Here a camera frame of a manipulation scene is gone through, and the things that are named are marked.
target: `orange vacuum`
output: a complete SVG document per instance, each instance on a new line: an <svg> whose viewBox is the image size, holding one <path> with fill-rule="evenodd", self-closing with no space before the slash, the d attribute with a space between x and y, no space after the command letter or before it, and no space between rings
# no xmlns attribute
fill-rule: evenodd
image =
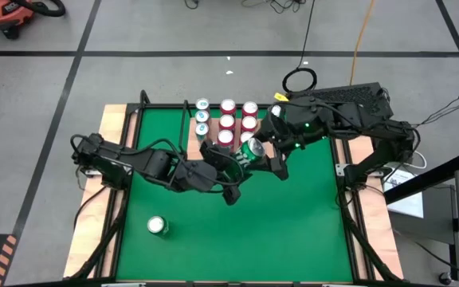
<svg viewBox="0 0 459 287"><path fill-rule="evenodd" d="M65 5L61 0L51 0L57 10L50 10L42 2L31 0L0 0L0 30L8 39L19 37L19 27L28 23L34 13L48 17L65 15Z"/></svg>

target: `green table surface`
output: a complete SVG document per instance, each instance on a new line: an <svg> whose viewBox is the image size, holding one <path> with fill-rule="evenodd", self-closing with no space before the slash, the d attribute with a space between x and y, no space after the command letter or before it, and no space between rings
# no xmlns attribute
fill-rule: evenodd
<svg viewBox="0 0 459 287"><path fill-rule="evenodd" d="M139 147L158 138L177 143L181 120L181 109L145 110ZM134 175L117 280L350 282L329 140L294 151L288 170L283 182L254 172L233 206L221 195L174 193ZM169 223L164 238L147 230L154 215Z"/></svg>

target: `white paper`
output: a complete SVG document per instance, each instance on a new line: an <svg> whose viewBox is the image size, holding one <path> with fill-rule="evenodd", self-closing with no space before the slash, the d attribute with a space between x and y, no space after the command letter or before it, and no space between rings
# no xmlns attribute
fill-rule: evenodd
<svg viewBox="0 0 459 287"><path fill-rule="evenodd" d="M397 170L383 184L383 190L387 192L389 189L396 187L397 185L404 183L413 177L414 176L409 172ZM419 192L400 201L391 203L387 206L387 209L401 214L415 216L417 218L424 218L424 211L422 209L422 193Z"/></svg>

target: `can lid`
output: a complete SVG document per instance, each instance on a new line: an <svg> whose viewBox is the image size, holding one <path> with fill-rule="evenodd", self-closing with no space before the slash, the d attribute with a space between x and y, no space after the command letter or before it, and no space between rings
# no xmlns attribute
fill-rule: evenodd
<svg viewBox="0 0 459 287"><path fill-rule="evenodd" d="M270 109L270 112L274 115L274 116L277 116L279 117L279 115L281 114L281 107L278 106L278 105L275 105L273 106L271 109Z"/></svg>
<svg viewBox="0 0 459 287"><path fill-rule="evenodd" d="M247 141L247 144L255 156L262 157L265 155L265 146L261 143L261 141L257 140L256 138L250 138Z"/></svg>
<svg viewBox="0 0 459 287"><path fill-rule="evenodd" d="M209 105L210 105L210 103L205 98L200 98L200 99L196 100L196 108L198 110L208 109Z"/></svg>
<svg viewBox="0 0 459 287"><path fill-rule="evenodd" d="M199 123L204 123L208 120L209 115L207 111L200 110L196 112L196 121Z"/></svg>
<svg viewBox="0 0 459 287"><path fill-rule="evenodd" d="M240 141L242 143L248 141L250 138L252 138L254 136L254 134L252 132L243 132L241 135L240 135Z"/></svg>
<svg viewBox="0 0 459 287"><path fill-rule="evenodd" d="M153 216L148 220L148 231L156 234L164 229L164 219L160 216Z"/></svg>
<svg viewBox="0 0 459 287"><path fill-rule="evenodd" d="M244 126L244 128L249 128L249 129L255 128L257 126L256 119L253 116L246 116L242 120L242 126Z"/></svg>
<svg viewBox="0 0 459 287"><path fill-rule="evenodd" d="M258 105L255 102L246 102L242 109L248 113L255 113L258 110Z"/></svg>
<svg viewBox="0 0 459 287"><path fill-rule="evenodd" d="M219 119L219 122L221 123L221 126L229 128L235 124L235 119L231 115L223 115Z"/></svg>
<svg viewBox="0 0 459 287"><path fill-rule="evenodd" d="M228 130L220 131L218 139L221 143L228 144L233 141L233 133Z"/></svg>
<svg viewBox="0 0 459 287"><path fill-rule="evenodd" d="M196 124L196 135L204 136L208 133L208 124L199 123Z"/></svg>
<svg viewBox="0 0 459 287"><path fill-rule="evenodd" d="M221 108L225 111L231 111L235 109L235 101L231 99L225 99L221 102Z"/></svg>

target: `concrete floor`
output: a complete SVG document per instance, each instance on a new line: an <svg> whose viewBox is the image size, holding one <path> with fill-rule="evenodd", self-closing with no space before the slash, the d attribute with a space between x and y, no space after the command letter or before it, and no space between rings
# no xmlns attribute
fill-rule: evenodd
<svg viewBox="0 0 459 287"><path fill-rule="evenodd" d="M106 104L136 102L142 88L155 103L201 96L272 102L299 57L260 51L301 51L311 5L276 14L268 5L244 8L239 0L201 0L197 10L181 0L64 2L68 15L37 16L16 41L0 33L0 233L13 232L26 192L36 191L7 285L62 277L81 198L72 134L97 131ZM368 3L316 1L306 50L351 52ZM444 3L459 34L459 1ZM445 53L458 48L435 0L377 1L360 50L390 52L359 58L354 83L388 88L395 119L417 123L459 95L459 56ZM244 57L239 51L256 52ZM401 54L419 51L441 53ZM351 53L344 55L304 59L318 73L317 88L347 85ZM298 76L292 88L307 82ZM459 111L419 131L427 170L459 155ZM449 256L447 246L419 241ZM396 242L405 277L437 284L447 268L405 239Z"/></svg>

